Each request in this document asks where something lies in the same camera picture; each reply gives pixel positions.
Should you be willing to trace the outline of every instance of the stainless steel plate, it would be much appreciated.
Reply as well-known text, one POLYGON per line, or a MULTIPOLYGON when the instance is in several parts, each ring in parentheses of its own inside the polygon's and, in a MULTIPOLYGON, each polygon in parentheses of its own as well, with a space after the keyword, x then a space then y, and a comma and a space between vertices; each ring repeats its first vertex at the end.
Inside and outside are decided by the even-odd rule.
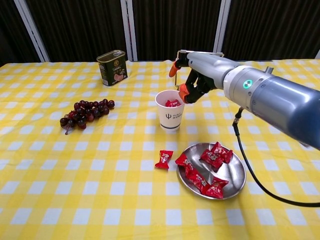
POLYGON ((246 170, 245 166, 240 158, 233 153, 232 160, 229 164, 223 163, 217 172, 214 172, 213 167, 200 159, 200 156, 206 149, 211 149, 214 146, 213 143, 197 143, 189 146, 184 150, 184 154, 192 165, 199 171, 199 173, 208 181, 212 183, 213 177, 216 176, 223 180, 228 180, 229 183, 222 189, 223 199, 217 199, 214 197, 206 196, 200 193, 200 191, 186 178, 185 169, 182 166, 178 166, 176 172, 182 183, 194 192, 196 195, 201 197, 212 199, 212 200, 224 200, 236 196, 244 187, 246 183, 246 170))

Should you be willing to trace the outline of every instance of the tin can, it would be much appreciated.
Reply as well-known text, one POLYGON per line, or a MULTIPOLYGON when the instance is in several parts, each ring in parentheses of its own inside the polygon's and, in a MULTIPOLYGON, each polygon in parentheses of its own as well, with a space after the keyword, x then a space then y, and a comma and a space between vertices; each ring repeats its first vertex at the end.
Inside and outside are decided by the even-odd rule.
POLYGON ((128 77, 125 54, 124 51, 113 50, 96 58, 104 85, 113 86, 128 77))

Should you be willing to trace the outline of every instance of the yellow checkered tablecloth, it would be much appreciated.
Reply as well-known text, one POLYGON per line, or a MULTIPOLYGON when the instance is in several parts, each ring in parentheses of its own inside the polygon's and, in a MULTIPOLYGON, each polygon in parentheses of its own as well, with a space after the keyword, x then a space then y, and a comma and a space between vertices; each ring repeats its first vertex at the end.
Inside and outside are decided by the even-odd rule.
MULTIPOLYGON (((129 78, 102 84, 95 62, 0 68, 0 239, 320 239, 320 209, 278 202, 249 172, 229 200, 193 195, 174 160, 193 143, 219 141, 241 156, 231 127, 238 106, 221 90, 184 109, 180 130, 159 125, 156 93, 174 89, 164 62, 126 62, 129 78), (75 102, 115 101, 108 116, 65 135, 59 119, 75 102), (169 171, 154 169, 174 150, 169 171)), ((319 60, 247 62, 320 89, 319 60)), ((185 82, 190 69, 178 73, 185 82)), ((246 112, 241 139, 272 192, 320 202, 320 153, 246 112)))

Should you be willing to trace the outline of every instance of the robotic arm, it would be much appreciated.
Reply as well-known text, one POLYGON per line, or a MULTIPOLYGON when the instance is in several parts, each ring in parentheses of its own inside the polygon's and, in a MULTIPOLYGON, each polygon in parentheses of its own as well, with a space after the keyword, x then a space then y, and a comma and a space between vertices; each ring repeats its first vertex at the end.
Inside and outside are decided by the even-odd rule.
POLYGON ((320 150, 320 91, 272 75, 272 68, 261 71, 203 52, 178 51, 169 76, 181 67, 191 68, 179 86, 185 103, 221 89, 232 102, 301 144, 320 150))

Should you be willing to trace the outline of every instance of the white paper cup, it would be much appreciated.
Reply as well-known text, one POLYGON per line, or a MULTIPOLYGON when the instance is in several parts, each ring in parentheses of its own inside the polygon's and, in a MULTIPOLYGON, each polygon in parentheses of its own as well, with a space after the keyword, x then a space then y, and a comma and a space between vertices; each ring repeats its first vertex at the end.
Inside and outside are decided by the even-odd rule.
POLYGON ((166 132, 174 132, 179 129, 185 103, 179 96, 177 90, 164 90, 155 96, 155 102, 158 106, 158 115, 160 126, 166 132), (166 102, 178 100, 181 105, 175 107, 166 107, 166 102))

